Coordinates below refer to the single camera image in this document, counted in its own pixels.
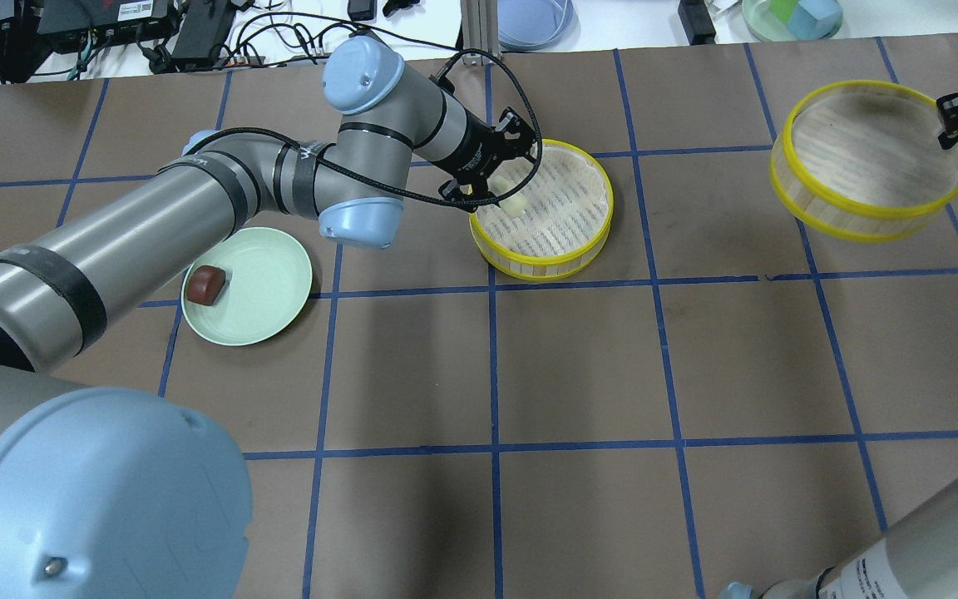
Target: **cable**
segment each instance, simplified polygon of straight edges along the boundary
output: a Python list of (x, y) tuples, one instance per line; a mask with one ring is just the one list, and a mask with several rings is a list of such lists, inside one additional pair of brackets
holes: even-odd
[[(250, 20), (247, 20), (247, 22), (244, 22), (244, 23), (243, 23), (243, 26), (239, 28), (239, 33), (236, 34), (236, 37), (235, 37), (235, 45), (236, 45), (236, 46), (239, 46), (240, 44), (242, 44), (243, 32), (246, 31), (247, 27), (250, 27), (251, 24), (254, 24), (255, 22), (258, 22), (258, 20), (259, 20), (259, 19), (262, 19), (262, 18), (273, 18), (273, 17), (277, 17), (277, 16), (305, 17), (305, 18), (326, 20), (326, 22), (338, 22), (338, 23), (342, 23), (342, 24), (353, 24), (354, 26), (357, 26), (357, 23), (350, 22), (349, 20), (346, 20), (346, 19), (342, 19), (342, 18), (338, 18), (338, 17), (330, 17), (330, 16), (326, 16), (326, 15), (315, 15), (315, 14), (313, 14), (312, 12), (297, 12), (297, 11), (264, 12), (264, 14), (256, 15), (256, 16), (254, 16), (254, 17), (251, 17)], [(387, 29), (383, 29), (383, 27), (374, 27), (374, 26), (369, 26), (368, 24), (366, 24), (366, 26), (363, 26), (363, 27), (364, 27), (364, 29), (370, 29), (370, 30), (372, 30), (372, 31), (377, 31), (377, 32), (379, 32), (379, 33), (387, 34), (387, 35), (389, 35), (390, 37), (395, 37), (395, 38), (398, 38), (398, 39), (402, 39), (402, 41), (404, 41), (404, 42), (410, 42), (411, 44), (421, 44), (421, 45), (423, 45), (423, 46), (431, 46), (432, 48), (438, 48), (438, 49), (442, 49), (442, 50), (449, 50), (450, 52), (456, 52), (456, 50), (457, 50), (457, 49), (456, 49), (455, 47), (453, 47), (453, 46), (446, 46), (446, 45), (444, 45), (444, 44), (437, 44), (437, 42), (427, 42), (427, 41), (425, 41), (425, 39), (416, 39), (415, 37), (406, 37), (406, 35), (402, 35), (402, 34), (399, 34), (399, 33), (394, 33), (393, 31), (389, 31), (389, 30), (387, 30)]]
[[(360, 173), (356, 173), (356, 171), (351, 171), (349, 168), (341, 166), (341, 164), (331, 162), (331, 160), (327, 160), (326, 158), (323, 158), (323, 156), (316, 156), (316, 163), (320, 166), (326, 166), (330, 168), (331, 171), (335, 171), (335, 173), (339, 173), (339, 175), (344, 175), (353, 179), (354, 181), (360, 181), (366, 186), (375, 187), (377, 190), (383, 190), (387, 193), (411, 198), (411, 200), (425, 201), (427, 204), (447, 205), (447, 207), (451, 208), (479, 208), (480, 205), (497, 204), (497, 202), (506, 200), (506, 198), (516, 194), (519, 190), (524, 189), (524, 187), (527, 186), (527, 183), (529, 183), (531, 179), (535, 178), (535, 174), (537, 173), (537, 170), (539, 170), (539, 166), (542, 164), (542, 129), (539, 126), (539, 121), (535, 115), (535, 109), (533, 109), (530, 100), (527, 99), (527, 94), (524, 92), (524, 87), (522, 87), (520, 84), (520, 80), (516, 79), (516, 75), (510, 71), (509, 67), (505, 63), (499, 60), (499, 58), (494, 57), (493, 54), (486, 52), (486, 50), (471, 48), (467, 50), (461, 50), (456, 54), (453, 54), (453, 57), (449, 58), (445, 65), (442, 65), (442, 68), (440, 69), (440, 76), (445, 76), (446, 73), (448, 73), (450, 69), (452, 69), (453, 66), (455, 66), (457, 62), (461, 60), (461, 58), (468, 56), (468, 54), (478, 54), (480, 57), (485, 57), (487, 60), (490, 60), (491, 63), (494, 63), (498, 66), (498, 68), (505, 72), (505, 75), (509, 78), (509, 81), (512, 82), (513, 87), (516, 88), (517, 94), (520, 94), (520, 99), (522, 102), (524, 102), (524, 109), (526, 109), (527, 116), (530, 118), (531, 126), (533, 129), (535, 129), (535, 138), (537, 143), (535, 160), (531, 164), (531, 170), (529, 170), (527, 175), (522, 178), (522, 181), (516, 183), (516, 186), (512, 187), (512, 189), (510, 189), (508, 192), (500, 195), (491, 195), (490, 197), (479, 198), (479, 200), (445, 200), (445, 198), (418, 194), (411, 192), (410, 190), (404, 190), (402, 187), (389, 186), (387, 183), (375, 181), (375, 179), (366, 177)], [(257, 126), (237, 126), (237, 128), (218, 131), (212, 134), (212, 136), (206, 137), (204, 140), (199, 141), (199, 143), (195, 144), (194, 147), (190, 148), (190, 151), (187, 151), (187, 155), (193, 155), (193, 153), (201, 151), (202, 148), (205, 148), (210, 143), (213, 143), (213, 141), (224, 139), (224, 137), (232, 136), (232, 134), (235, 133), (254, 133), (259, 134), (259, 136), (273, 137), (273, 139), (282, 141), (282, 143), (287, 147), (295, 149), (296, 151), (301, 148), (301, 145), (297, 141), (290, 139), (290, 137), (287, 137), (282, 133), (277, 133), (276, 131), (271, 131), (269, 129), (258, 128)]]

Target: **brown food item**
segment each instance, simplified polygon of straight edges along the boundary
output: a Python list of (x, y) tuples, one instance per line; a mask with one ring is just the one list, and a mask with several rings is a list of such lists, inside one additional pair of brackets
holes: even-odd
[(187, 300), (202, 306), (212, 306), (227, 280), (224, 269), (209, 265), (198, 266), (187, 280)]

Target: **light green plate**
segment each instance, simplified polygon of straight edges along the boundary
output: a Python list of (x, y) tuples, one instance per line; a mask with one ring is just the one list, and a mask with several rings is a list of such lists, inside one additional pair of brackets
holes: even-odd
[[(771, 0), (743, 0), (742, 16), (749, 33), (755, 35), (760, 42), (794, 42), (796, 38), (790, 33), (786, 23), (780, 22), (778, 17), (768, 10)], [(841, 29), (842, 22), (837, 22), (833, 30), (822, 39), (833, 37)]]
[[(186, 298), (190, 273), (203, 265), (228, 275), (212, 306)], [(202, 339), (220, 345), (256, 344), (297, 317), (312, 284), (313, 265), (298, 240), (278, 229), (251, 227), (195, 260), (183, 279), (180, 302), (187, 324)]]

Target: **screw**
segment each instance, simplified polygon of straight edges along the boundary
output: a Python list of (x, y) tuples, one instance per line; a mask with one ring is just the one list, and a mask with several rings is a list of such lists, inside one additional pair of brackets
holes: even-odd
[(65, 557), (51, 557), (47, 561), (47, 565), (43, 566), (42, 573), (49, 577), (56, 577), (60, 573), (65, 571), (65, 568), (69, 565), (69, 561)]

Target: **white table surface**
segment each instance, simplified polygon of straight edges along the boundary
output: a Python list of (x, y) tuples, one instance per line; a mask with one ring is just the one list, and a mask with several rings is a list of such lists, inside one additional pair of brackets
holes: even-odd
[[(556, 44), (543, 51), (574, 52), (607, 50), (612, 48), (639, 48), (683, 46), (687, 44), (685, 31), (678, 18), (678, 0), (573, 0), (577, 19)], [(835, 37), (892, 37), (892, 35), (925, 35), (932, 33), (958, 32), (958, 0), (840, 0), (845, 17), (841, 30)], [(259, 0), (267, 4), (269, 0)], [(457, 40), (461, 23), (461, 7), (457, 0), (422, 0), (409, 10), (396, 12), (384, 18), (378, 11), (383, 0), (377, 2), (376, 27), (385, 27), (396, 33), (426, 39), (430, 42), (452, 46)], [(346, 18), (346, 0), (288, 0), (279, 10), (314, 12), (314, 14)], [(229, 45), (235, 39), (242, 24), (251, 17), (262, 14), (259, 8), (241, 12), (235, 19)], [(277, 22), (303, 22), (316, 33), (330, 22), (312, 18), (274, 17)], [(247, 32), (259, 29), (261, 22)], [(756, 42), (742, 19), (741, 7), (720, 12), (714, 19), (716, 42)], [(346, 38), (342, 29), (329, 32), (324, 46), (333, 50)], [(437, 48), (411, 44), (389, 38), (391, 45), (406, 58), (448, 57), (450, 52)], [(273, 31), (255, 38), (259, 54), (270, 61), (292, 57), (295, 51), (282, 44)], [(42, 72), (56, 72), (76, 63), (76, 54), (51, 54)], [(99, 56), (83, 78), (130, 77), (149, 75), (147, 61), (134, 45), (107, 49)], [(34, 77), (32, 81), (65, 79), (65, 76), (50, 78)]]

